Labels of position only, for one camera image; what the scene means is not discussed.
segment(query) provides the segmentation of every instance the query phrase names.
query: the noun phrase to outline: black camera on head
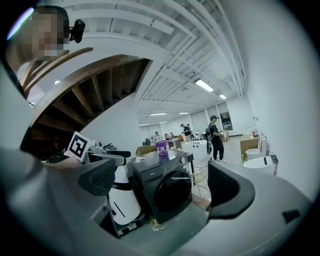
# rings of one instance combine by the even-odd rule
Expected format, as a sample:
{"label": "black camera on head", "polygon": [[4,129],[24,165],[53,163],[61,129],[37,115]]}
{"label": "black camera on head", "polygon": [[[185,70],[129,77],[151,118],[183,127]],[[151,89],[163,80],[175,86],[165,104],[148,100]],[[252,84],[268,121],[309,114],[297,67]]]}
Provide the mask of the black camera on head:
{"label": "black camera on head", "polygon": [[69,27],[70,41],[75,41],[77,44],[81,42],[84,35],[86,24],[82,19],[77,19],[74,26]]}

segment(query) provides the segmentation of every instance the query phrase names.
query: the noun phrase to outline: wooden staircase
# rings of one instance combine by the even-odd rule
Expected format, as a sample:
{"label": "wooden staircase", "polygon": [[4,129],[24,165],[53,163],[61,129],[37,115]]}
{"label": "wooden staircase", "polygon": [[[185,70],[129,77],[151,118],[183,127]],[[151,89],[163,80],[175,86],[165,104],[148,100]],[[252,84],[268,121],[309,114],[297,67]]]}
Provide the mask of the wooden staircase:
{"label": "wooden staircase", "polygon": [[127,55],[111,56],[77,70],[55,85],[33,107],[36,117],[31,125],[31,153],[46,160],[67,148],[75,131],[80,132],[136,91],[148,62]]}

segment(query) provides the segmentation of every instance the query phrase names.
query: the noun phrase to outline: floor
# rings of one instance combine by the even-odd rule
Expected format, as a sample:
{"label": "floor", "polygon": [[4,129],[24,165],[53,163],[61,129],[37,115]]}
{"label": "floor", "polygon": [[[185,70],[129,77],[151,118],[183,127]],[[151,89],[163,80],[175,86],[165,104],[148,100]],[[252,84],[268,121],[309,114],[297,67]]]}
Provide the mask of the floor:
{"label": "floor", "polygon": [[[240,140],[241,136],[230,137],[229,141],[223,143],[223,160],[226,160],[227,163],[219,161],[220,165],[226,167],[229,165],[242,165]],[[206,168],[204,167],[208,165],[208,159],[195,160],[193,165],[195,172],[201,169],[205,170]],[[210,201],[207,180],[204,179],[199,185],[203,187],[193,186],[192,193],[198,197],[201,195],[201,198],[207,198]],[[190,204],[177,217],[166,223],[159,226],[153,226],[152,223],[148,223],[123,236],[121,241],[134,250],[145,254],[167,256],[196,235],[206,225],[207,219],[208,213],[204,209]]]}
{"label": "floor", "polygon": [[[223,160],[226,161],[227,163],[218,161],[220,165],[228,167],[229,165],[237,166],[237,165],[243,164],[241,161],[241,149],[240,149],[241,138],[242,138],[241,136],[230,137],[230,139],[227,142],[223,143],[223,146],[224,146]],[[206,166],[208,165],[208,157],[201,160],[194,160],[193,165],[194,165],[194,172],[197,172],[197,171],[201,172],[205,170]],[[208,188],[207,180],[204,179],[199,183],[199,185],[200,186],[192,187],[192,193],[194,195],[197,195],[198,197],[207,198],[210,201],[211,197],[210,197],[210,191]]]}

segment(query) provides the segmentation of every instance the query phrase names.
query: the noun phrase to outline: dark gray washing machine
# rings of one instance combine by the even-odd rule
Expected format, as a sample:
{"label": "dark gray washing machine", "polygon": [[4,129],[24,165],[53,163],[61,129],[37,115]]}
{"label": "dark gray washing machine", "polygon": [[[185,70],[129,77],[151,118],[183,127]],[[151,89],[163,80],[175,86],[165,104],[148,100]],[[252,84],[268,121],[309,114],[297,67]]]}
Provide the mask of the dark gray washing machine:
{"label": "dark gray washing machine", "polygon": [[153,152],[143,158],[131,160],[135,194],[141,208],[162,224],[192,201],[187,154],[169,150],[167,155]]}

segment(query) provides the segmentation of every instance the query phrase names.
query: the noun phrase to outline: white toilet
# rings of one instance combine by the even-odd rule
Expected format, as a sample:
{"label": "white toilet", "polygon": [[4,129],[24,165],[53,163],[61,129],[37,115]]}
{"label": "white toilet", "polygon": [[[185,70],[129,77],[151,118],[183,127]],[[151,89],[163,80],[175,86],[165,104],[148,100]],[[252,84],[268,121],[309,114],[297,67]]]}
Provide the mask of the white toilet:
{"label": "white toilet", "polygon": [[246,161],[243,163],[243,166],[249,169],[256,169],[257,171],[262,171],[270,175],[274,175],[276,171],[276,164],[273,162],[271,156],[264,156]]}
{"label": "white toilet", "polygon": [[267,140],[263,135],[259,136],[258,148],[248,149],[246,152],[248,161],[256,158],[264,157],[267,154]]}

